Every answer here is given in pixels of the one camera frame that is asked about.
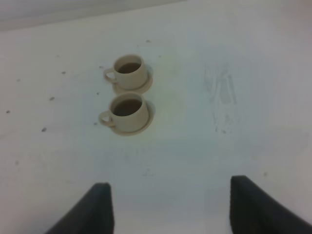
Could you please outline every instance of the cup rim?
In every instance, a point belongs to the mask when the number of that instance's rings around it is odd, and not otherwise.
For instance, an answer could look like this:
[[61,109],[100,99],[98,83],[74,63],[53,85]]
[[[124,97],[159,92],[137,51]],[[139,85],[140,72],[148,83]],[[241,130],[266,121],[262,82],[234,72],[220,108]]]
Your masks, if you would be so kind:
[[[139,66],[139,68],[136,69],[136,70],[133,71],[133,72],[130,72],[130,73],[120,73],[120,72],[118,72],[118,71],[115,69],[116,63],[117,63],[119,60],[123,59],[124,57],[129,57],[129,56],[137,57],[137,58],[139,58],[139,59],[141,60],[141,65]],[[137,72],[137,71],[142,67],[142,64],[143,64],[143,63],[144,63],[144,62],[143,62],[142,56],[136,55],[136,54],[127,54],[127,55],[123,55],[123,56],[121,56],[121,57],[119,57],[119,58],[117,58],[117,59],[115,60],[115,62],[114,62],[114,64],[113,64],[113,69],[114,69],[114,72],[116,72],[116,73],[118,73],[118,74],[122,74],[122,75],[125,75],[125,76],[126,76],[126,75],[132,75],[133,73]]]
[[[119,97],[126,96],[126,95],[129,95],[129,94],[134,94],[134,95],[137,95],[137,96],[140,97],[140,99],[141,99],[141,106],[140,106],[140,108],[138,108],[135,112],[133,112],[132,114],[130,114],[130,115],[128,115],[128,116],[117,116],[117,115],[115,115],[115,114],[113,113],[113,111],[112,111],[112,105],[113,105],[114,101],[117,100]],[[108,111],[109,111],[110,114],[112,114],[114,117],[118,117],[118,118],[129,117],[129,116],[134,115],[136,112],[138,112],[138,111],[142,108],[144,102],[145,102],[145,100],[144,100],[144,98],[143,98],[143,96],[142,96],[141,94],[136,93],[136,92],[125,92],[125,93],[119,94],[118,96],[116,96],[116,97],[111,101],[111,103],[109,104]]]

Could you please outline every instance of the coffee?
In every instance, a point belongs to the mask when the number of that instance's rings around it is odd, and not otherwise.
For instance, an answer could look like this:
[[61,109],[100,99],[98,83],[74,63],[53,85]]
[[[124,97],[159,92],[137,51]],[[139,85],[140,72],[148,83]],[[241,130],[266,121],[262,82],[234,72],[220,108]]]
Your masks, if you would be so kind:
[[116,116],[129,116],[140,109],[141,105],[142,102],[136,99],[125,100],[115,107],[113,114]]
[[118,72],[123,73],[123,74],[132,73],[132,72],[136,71],[137,69],[139,69],[140,66],[141,66],[140,63],[129,62],[129,63],[126,63],[125,65],[122,65],[118,69]]

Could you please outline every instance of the beige cup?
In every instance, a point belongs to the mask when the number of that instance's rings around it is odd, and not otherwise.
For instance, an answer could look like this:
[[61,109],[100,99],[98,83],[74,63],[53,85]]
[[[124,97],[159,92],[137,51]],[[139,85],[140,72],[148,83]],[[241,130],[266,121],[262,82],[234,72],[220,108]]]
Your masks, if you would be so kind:
[[109,110],[99,115],[99,121],[107,127],[115,127],[121,132],[135,132],[143,128],[149,120],[146,101],[142,95],[127,92],[113,99]]
[[[108,73],[114,73],[115,78],[108,77]],[[104,77],[125,90],[134,90],[146,83],[148,73],[141,56],[125,55],[117,59],[112,68],[104,71]]]

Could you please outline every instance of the saucer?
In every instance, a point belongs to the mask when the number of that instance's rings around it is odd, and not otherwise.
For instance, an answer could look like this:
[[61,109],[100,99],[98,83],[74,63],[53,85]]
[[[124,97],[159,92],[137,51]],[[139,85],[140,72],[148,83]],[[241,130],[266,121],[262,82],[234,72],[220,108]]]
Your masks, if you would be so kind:
[[148,103],[146,103],[146,106],[147,106],[147,111],[148,111],[148,114],[149,114],[149,118],[148,118],[146,124],[142,128],[140,128],[139,130],[136,130],[134,132],[122,132],[121,130],[119,130],[115,126],[111,127],[110,129],[114,133],[116,133],[116,134],[118,134],[120,136],[132,136],[132,135],[136,135],[136,134],[139,134],[139,133],[143,132],[145,129],[148,128],[148,126],[150,126],[150,124],[152,123],[153,118],[154,118],[154,112],[152,110],[152,107]]
[[136,92],[139,94],[143,94],[147,90],[149,90],[149,88],[152,86],[152,83],[153,83],[152,74],[150,72],[147,72],[147,76],[148,76],[147,81],[139,88],[131,89],[131,90],[123,89],[118,85],[118,83],[115,83],[115,84],[113,84],[113,90],[116,94],[122,94],[122,93],[129,92],[129,91]]

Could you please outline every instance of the table surface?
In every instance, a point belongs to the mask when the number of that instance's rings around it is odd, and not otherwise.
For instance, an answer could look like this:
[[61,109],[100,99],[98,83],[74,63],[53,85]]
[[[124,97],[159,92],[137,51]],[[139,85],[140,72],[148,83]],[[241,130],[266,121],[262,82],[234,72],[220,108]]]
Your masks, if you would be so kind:
[[[229,234],[233,175],[312,223],[312,17],[297,2],[190,0],[0,33],[0,233],[41,234],[109,182],[116,233]],[[115,96],[103,68],[129,53],[152,69],[155,117],[122,137],[95,123]]]

